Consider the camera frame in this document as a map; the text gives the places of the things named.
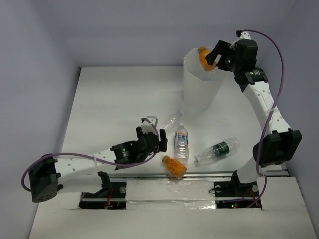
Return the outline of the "clear bottle blue orange label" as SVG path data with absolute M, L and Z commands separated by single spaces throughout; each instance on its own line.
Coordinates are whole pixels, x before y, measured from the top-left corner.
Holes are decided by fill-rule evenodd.
M 181 163 L 189 160 L 189 134 L 182 123 L 178 125 L 174 135 L 174 156 Z

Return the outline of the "orange sea-buckthorn juice bottle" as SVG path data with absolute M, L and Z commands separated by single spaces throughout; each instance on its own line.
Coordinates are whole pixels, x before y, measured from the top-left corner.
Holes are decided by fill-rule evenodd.
M 177 179 L 181 179 L 187 173 L 187 167 L 184 166 L 181 162 L 179 162 L 175 158 L 170 158 L 169 156 L 165 156 L 162 159 L 163 164 L 166 169 L 173 174 Z

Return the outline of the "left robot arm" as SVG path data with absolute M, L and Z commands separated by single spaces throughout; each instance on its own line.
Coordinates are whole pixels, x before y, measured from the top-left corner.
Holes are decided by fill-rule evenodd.
M 136 128 L 137 140 L 112 146 L 90 155 L 78 153 L 51 153 L 32 163 L 21 177 L 21 186 L 31 193 L 34 203 L 53 199 L 58 194 L 84 191 L 83 183 L 75 179 L 84 175 L 97 175 L 100 179 L 93 185 L 93 195 L 104 197 L 111 191 L 106 166 L 127 169 L 143 165 L 157 153 L 167 151 L 168 139 L 164 129 Z

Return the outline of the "clear bottle green label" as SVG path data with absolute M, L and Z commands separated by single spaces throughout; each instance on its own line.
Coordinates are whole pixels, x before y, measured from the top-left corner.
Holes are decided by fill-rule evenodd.
M 239 147 L 240 143 L 237 138 L 225 139 L 207 148 L 200 155 L 195 156 L 195 163 L 205 166 L 214 164 L 237 153 Z

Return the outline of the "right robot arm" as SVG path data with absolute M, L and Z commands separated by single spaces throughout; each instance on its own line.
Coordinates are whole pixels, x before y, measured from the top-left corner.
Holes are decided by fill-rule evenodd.
M 260 141 L 253 147 L 252 158 L 234 171 L 227 186 L 221 187 L 221 191 L 234 195 L 243 194 L 269 167 L 291 160 L 302 139 L 300 131 L 293 130 L 283 119 L 264 70 L 256 67 L 257 51 L 254 40 L 240 39 L 234 44 L 219 40 L 205 57 L 208 64 L 215 63 L 219 70 L 233 73 L 262 129 Z

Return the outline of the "clear bottle without label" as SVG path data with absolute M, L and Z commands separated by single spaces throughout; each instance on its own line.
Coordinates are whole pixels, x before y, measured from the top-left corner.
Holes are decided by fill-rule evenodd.
M 182 122 L 184 112 L 179 110 L 168 117 L 168 119 L 161 125 L 160 129 L 166 131 L 167 134 L 174 132 L 179 124 Z

